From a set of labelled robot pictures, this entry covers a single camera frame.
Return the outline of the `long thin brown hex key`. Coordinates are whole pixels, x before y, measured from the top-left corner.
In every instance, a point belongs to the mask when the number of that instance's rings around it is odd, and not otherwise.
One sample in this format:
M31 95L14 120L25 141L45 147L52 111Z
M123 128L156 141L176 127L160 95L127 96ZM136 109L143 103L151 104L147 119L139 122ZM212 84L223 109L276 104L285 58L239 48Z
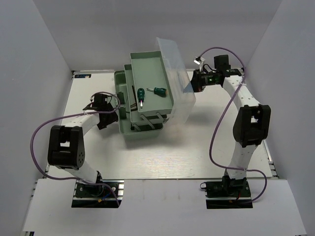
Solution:
M133 98L134 98L134 103L130 106L131 109L137 109L137 100L136 100L136 94L135 94L135 88L134 86L132 87L132 92L133 92Z

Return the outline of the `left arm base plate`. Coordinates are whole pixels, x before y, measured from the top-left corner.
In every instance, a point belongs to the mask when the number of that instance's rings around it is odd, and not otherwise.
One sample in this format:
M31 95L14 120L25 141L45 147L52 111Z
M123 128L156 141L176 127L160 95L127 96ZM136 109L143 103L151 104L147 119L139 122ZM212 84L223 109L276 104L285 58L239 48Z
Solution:
M118 202L121 203L124 195L123 180L103 180L105 184L111 187L116 194ZM118 208L116 199L111 190L104 186L91 186L76 182L72 208Z

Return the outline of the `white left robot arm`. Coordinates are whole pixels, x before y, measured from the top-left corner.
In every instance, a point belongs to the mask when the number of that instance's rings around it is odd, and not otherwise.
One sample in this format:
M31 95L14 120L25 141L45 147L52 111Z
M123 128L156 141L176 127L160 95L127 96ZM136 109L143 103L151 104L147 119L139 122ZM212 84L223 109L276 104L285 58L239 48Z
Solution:
M85 160L84 136L94 127L102 130L117 122L116 111L120 104L116 95L97 92L92 95L90 104L83 109L81 115L76 115L64 125L54 125L50 130L48 164L65 170L87 184L87 190L93 196L103 193L104 184L99 171L94 170Z

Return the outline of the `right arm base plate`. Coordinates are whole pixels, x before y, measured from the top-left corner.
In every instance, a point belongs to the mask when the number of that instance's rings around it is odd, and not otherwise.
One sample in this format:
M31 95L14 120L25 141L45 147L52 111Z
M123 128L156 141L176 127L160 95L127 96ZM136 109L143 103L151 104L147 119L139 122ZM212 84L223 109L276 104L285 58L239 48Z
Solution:
M223 181L207 181L200 184L205 192L207 209L244 209L253 208L248 182L243 186L225 189Z

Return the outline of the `green plastic toolbox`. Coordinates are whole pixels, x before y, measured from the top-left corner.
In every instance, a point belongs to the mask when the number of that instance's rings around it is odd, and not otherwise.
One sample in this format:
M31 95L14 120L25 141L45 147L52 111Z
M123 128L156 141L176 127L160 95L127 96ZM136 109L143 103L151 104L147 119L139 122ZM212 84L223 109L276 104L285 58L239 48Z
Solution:
M196 98L177 43L157 38L157 50L133 52L129 58L114 72L124 139L155 138L165 125L184 124Z

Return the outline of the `green orange stubby screwdriver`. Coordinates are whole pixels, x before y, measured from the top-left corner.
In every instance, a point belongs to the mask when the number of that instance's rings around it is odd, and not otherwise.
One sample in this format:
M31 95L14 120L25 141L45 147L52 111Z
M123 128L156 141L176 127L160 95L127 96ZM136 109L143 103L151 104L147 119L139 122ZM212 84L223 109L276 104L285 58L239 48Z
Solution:
M146 88L147 91L153 92L155 95L160 97L167 96L167 89L165 88Z

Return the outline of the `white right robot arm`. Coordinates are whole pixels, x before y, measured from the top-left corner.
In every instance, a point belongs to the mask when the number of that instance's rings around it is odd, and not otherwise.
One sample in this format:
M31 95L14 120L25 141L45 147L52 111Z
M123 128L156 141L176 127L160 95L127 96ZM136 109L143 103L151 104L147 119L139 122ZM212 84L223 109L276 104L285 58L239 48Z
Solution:
M207 71L204 59L196 57L199 69L193 71L190 81L194 92L202 92L207 86L220 85L231 97L238 114L233 125L235 148L225 174L229 177L222 184L223 192L234 196L240 190L238 180L246 177L246 170L256 148L268 136L271 108L262 105L251 94L245 83L243 69L232 68L228 55L214 57L215 69Z

